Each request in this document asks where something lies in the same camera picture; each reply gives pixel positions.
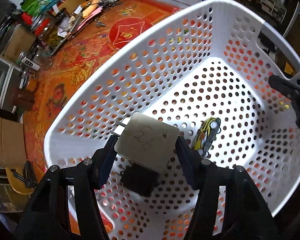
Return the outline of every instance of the cardboard box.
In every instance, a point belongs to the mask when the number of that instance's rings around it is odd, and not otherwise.
[[[0,167],[15,169],[25,163],[23,124],[0,117]]]

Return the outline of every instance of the yellow toy car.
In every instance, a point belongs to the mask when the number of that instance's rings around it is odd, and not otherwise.
[[[220,118],[210,117],[204,121],[202,127],[198,131],[194,149],[197,150],[202,157],[208,156],[208,150],[211,147],[214,138],[221,132],[220,124]]]

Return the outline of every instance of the red lid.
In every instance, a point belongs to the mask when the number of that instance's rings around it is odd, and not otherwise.
[[[21,14],[21,19],[23,19],[23,21],[29,25],[32,24],[32,16],[30,16],[29,14],[27,14],[26,12],[23,12]]]
[[[49,22],[50,22],[50,19],[44,19],[42,21],[42,23],[40,24],[40,26],[35,30],[34,35],[37,37],[40,36],[41,33],[43,32],[44,28],[48,26]]]

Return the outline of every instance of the metal screw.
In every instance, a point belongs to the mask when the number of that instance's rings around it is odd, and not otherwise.
[[[50,166],[50,168],[49,168],[49,170],[51,171],[51,172],[54,172],[54,171],[56,171],[58,169],[58,165],[52,165],[52,166]]]
[[[243,172],[243,171],[244,171],[244,167],[242,167],[242,166],[240,166],[240,165],[239,165],[239,166],[236,166],[235,168],[236,168],[236,170],[239,171],[239,172]]]
[[[92,159],[85,159],[84,161],[83,161],[83,164],[84,165],[90,165],[92,163]]]
[[[201,160],[201,164],[203,164],[203,165],[209,165],[211,163],[211,161],[209,161],[208,159],[202,159]]]

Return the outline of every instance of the glass jar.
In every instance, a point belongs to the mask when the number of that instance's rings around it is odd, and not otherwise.
[[[37,51],[34,54],[32,61],[37,63],[41,67],[44,67],[45,69],[49,68],[53,63],[52,57],[39,46],[37,46]]]
[[[58,28],[55,25],[54,18],[48,13],[39,15],[31,25],[31,31],[39,40],[55,48],[63,39],[58,36]]]

